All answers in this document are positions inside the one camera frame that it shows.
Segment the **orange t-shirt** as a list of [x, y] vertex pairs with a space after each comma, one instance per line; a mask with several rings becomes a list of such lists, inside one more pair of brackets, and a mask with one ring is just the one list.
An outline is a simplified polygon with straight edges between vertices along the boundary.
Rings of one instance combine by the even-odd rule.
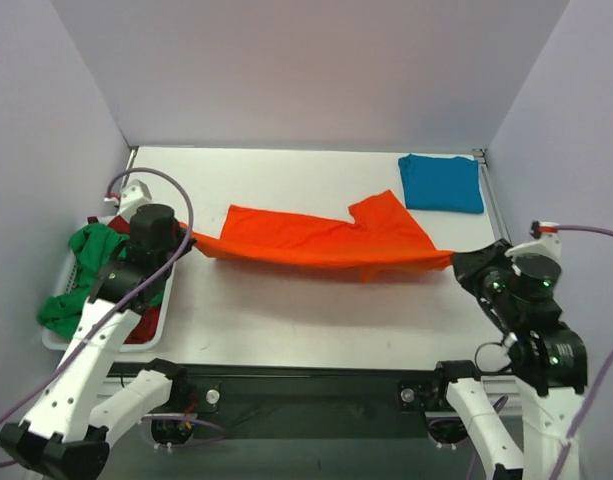
[[232, 205], [220, 236], [192, 232], [209, 258], [308, 269], [359, 271], [363, 282], [389, 271], [425, 273], [452, 265], [392, 191], [348, 207], [350, 222]]

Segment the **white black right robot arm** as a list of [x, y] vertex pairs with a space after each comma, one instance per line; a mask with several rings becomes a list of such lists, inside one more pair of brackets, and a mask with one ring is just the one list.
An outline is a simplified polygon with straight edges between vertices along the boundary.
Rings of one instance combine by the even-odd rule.
[[459, 416], [489, 479], [578, 479], [580, 448], [573, 420], [588, 386], [581, 338], [554, 299], [561, 240], [553, 226], [532, 241], [506, 240], [451, 257], [461, 287], [501, 332], [522, 409], [523, 443], [511, 437], [471, 362], [439, 364], [429, 395]]

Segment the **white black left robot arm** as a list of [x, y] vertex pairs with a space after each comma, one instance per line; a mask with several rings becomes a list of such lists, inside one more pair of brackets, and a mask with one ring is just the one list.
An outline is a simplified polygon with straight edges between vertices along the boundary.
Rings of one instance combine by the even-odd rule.
[[51, 479], [96, 479], [114, 443], [145, 415], [186, 404], [184, 368], [162, 359], [103, 403], [97, 395], [126, 338], [191, 246], [171, 207], [137, 208], [124, 248], [96, 274], [55, 373], [33, 394], [24, 417], [0, 430], [0, 447], [20, 466]]

